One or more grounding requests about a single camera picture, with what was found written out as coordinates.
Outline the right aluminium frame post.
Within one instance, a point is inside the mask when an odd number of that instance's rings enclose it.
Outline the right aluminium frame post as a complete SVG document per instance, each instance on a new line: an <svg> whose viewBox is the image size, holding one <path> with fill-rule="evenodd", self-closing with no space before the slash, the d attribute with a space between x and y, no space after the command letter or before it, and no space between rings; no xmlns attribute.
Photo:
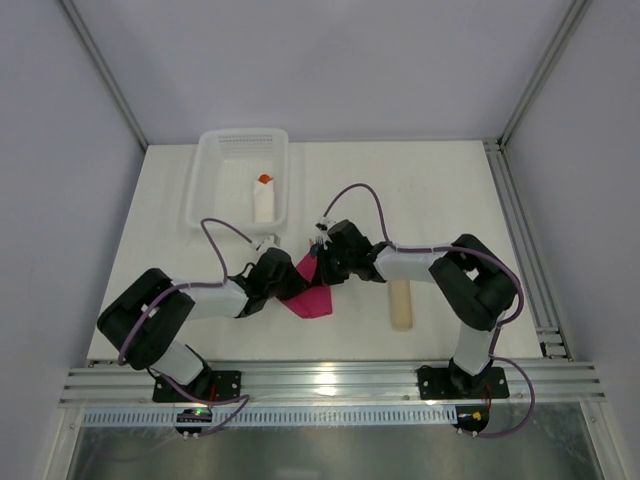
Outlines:
<svg viewBox="0 0 640 480"><path fill-rule="evenodd" d="M541 94L546 82L553 73L591 5L591 0L573 0L570 2L567 11L562 16L542 56L536 63L534 71L527 81L498 139L498 145L501 150L505 150L515 136L535 100Z"/></svg>

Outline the white plastic basket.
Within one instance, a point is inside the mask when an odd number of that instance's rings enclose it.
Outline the white plastic basket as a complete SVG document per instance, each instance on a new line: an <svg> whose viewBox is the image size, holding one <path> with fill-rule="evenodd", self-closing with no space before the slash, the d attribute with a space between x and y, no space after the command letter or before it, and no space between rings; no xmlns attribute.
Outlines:
<svg viewBox="0 0 640 480"><path fill-rule="evenodd" d="M200 136L185 190L184 221L192 229L205 217L226 221L245 233L273 233L287 217L289 136L277 128L208 131ZM273 177L275 221L255 223L253 184Z"/></svg>

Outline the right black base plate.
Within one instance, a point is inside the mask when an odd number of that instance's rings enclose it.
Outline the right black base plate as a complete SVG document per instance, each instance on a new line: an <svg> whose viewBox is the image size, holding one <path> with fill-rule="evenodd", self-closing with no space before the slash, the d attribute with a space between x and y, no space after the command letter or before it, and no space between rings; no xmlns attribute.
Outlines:
<svg viewBox="0 0 640 480"><path fill-rule="evenodd" d="M482 400L510 397L505 371L501 367L489 365L478 375L471 376L452 365L424 365L416 373L422 400Z"/></svg>

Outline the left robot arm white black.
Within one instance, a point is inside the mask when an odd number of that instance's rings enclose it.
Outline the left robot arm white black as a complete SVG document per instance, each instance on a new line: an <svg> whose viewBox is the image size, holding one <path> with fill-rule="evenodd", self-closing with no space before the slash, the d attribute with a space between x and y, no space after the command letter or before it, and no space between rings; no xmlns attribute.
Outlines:
<svg viewBox="0 0 640 480"><path fill-rule="evenodd" d="M180 397L208 405L230 403L219 374L195 350L176 340L190 318L239 319L260 312L268 301L290 300L312 283L283 250L271 247L257 262L220 282L176 283L159 268L136 279L99 316L97 328L118 351L117 362L157 378L167 402Z"/></svg>

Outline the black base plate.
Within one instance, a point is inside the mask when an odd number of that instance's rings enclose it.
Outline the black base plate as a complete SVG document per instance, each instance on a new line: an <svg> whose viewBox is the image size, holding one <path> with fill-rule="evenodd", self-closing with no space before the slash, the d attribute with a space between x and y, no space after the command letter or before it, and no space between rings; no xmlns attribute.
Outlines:
<svg viewBox="0 0 640 480"><path fill-rule="evenodd" d="M478 375L471 376L452 365L424 365L416 373L422 400L482 400L510 397L505 371L501 367L489 365Z"/></svg>
<svg viewBox="0 0 640 480"><path fill-rule="evenodd" d="M238 370L203 369L190 383L180 384L166 375L157 375L152 393L155 403L233 403L241 394Z"/></svg>

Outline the controller board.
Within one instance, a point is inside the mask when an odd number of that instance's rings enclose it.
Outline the controller board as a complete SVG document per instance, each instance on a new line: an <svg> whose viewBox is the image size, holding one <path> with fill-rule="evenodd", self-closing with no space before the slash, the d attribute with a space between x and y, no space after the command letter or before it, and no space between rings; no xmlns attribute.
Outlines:
<svg viewBox="0 0 640 480"><path fill-rule="evenodd" d="M490 409L482 405L457 406L453 427L458 434L478 437L487 427Z"/></svg>
<svg viewBox="0 0 640 480"><path fill-rule="evenodd" d="M211 408L187 408L176 416L174 428L183 439L199 439L213 435L218 428L213 424Z"/></svg>

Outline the pink paper napkin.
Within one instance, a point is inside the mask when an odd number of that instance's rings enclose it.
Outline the pink paper napkin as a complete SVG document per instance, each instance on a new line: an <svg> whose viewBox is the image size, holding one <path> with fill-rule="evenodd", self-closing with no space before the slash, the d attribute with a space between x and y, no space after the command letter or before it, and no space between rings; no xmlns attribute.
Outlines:
<svg viewBox="0 0 640 480"><path fill-rule="evenodd" d="M317 259L307 253L296 265L298 273L311 281L317 267ZM302 319L318 319L333 313L331 288L329 286L311 286L301 294L281 303Z"/></svg>

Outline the right aluminium side rail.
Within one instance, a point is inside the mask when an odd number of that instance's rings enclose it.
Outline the right aluminium side rail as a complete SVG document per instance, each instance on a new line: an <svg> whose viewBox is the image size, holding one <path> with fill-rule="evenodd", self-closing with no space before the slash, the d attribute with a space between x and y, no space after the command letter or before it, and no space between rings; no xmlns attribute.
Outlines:
<svg viewBox="0 0 640 480"><path fill-rule="evenodd" d="M505 150L497 139L484 140L483 147L506 220L542 354L548 359L572 362L574 358L560 324L559 311L544 274Z"/></svg>

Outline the aluminium front rail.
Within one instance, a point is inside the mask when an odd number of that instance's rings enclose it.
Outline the aluminium front rail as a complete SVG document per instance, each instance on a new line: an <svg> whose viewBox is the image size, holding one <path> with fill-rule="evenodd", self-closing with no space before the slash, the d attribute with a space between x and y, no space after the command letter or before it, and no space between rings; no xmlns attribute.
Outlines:
<svg viewBox="0 0 640 480"><path fill-rule="evenodd" d="M598 402L606 399L590 362L521 359L538 403ZM220 362L220 370L241 372L241 392L256 405L419 404L419 361L391 362ZM59 404L149 406L153 380L144 371L97 363L69 371Z"/></svg>

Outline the right controller board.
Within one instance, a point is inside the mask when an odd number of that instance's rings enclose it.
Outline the right controller board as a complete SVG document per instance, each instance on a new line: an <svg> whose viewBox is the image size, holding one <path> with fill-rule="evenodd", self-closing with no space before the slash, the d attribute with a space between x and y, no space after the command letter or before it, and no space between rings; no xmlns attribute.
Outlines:
<svg viewBox="0 0 640 480"><path fill-rule="evenodd" d="M487 427L490 409L482 405L457 406L453 427L458 434L478 437Z"/></svg>

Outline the left aluminium frame post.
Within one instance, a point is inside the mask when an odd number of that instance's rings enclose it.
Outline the left aluminium frame post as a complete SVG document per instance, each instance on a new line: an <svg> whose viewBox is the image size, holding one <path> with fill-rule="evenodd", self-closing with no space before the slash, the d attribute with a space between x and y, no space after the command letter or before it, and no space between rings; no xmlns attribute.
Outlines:
<svg viewBox="0 0 640 480"><path fill-rule="evenodd" d="M71 31L87 55L92 68L110 96L130 133L136 139L140 148L146 151L149 147L149 141L80 10L72 0L57 0L56 5L68 22Z"/></svg>

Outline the beige wooden utensil tray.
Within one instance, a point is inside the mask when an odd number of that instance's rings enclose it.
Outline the beige wooden utensil tray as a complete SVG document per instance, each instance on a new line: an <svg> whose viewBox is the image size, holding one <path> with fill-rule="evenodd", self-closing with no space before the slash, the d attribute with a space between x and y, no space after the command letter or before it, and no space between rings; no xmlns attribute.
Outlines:
<svg viewBox="0 0 640 480"><path fill-rule="evenodd" d="M408 332L414 326L411 285L408 280L389 283L389 306L392 329Z"/></svg>

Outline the left controller board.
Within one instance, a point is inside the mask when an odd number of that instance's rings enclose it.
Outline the left controller board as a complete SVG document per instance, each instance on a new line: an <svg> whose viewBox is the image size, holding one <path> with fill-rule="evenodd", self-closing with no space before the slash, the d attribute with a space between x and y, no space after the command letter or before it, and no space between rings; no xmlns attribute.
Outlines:
<svg viewBox="0 0 640 480"><path fill-rule="evenodd" d="M213 424L211 408L187 408L176 416L174 428L183 439L199 439L213 435L218 428Z"/></svg>

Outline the white rolled napkin bundle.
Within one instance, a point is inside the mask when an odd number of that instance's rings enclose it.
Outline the white rolled napkin bundle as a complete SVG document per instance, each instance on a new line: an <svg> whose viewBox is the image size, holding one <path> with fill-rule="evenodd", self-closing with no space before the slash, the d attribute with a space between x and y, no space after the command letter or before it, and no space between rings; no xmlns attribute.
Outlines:
<svg viewBox="0 0 640 480"><path fill-rule="evenodd" d="M274 181L264 183L255 180L253 184L253 217L255 223L272 223L275 221L275 189Z"/></svg>

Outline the aluminium frame post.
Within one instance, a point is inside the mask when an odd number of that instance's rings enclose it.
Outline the aluminium frame post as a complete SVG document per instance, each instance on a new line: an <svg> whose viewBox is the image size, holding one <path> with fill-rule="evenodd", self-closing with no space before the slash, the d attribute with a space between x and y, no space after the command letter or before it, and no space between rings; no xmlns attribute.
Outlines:
<svg viewBox="0 0 640 480"><path fill-rule="evenodd" d="M149 147L149 141L80 10L72 0L57 0L56 5L68 22L71 31L87 55L92 68L110 96L130 133L136 139L140 148L146 151Z"/></svg>
<svg viewBox="0 0 640 480"><path fill-rule="evenodd" d="M501 150L505 150L515 136L535 100L541 94L546 82L553 73L591 5L591 0L573 0L570 2L567 11L562 16L542 56L536 63L534 71L527 81L498 139L498 145Z"/></svg>

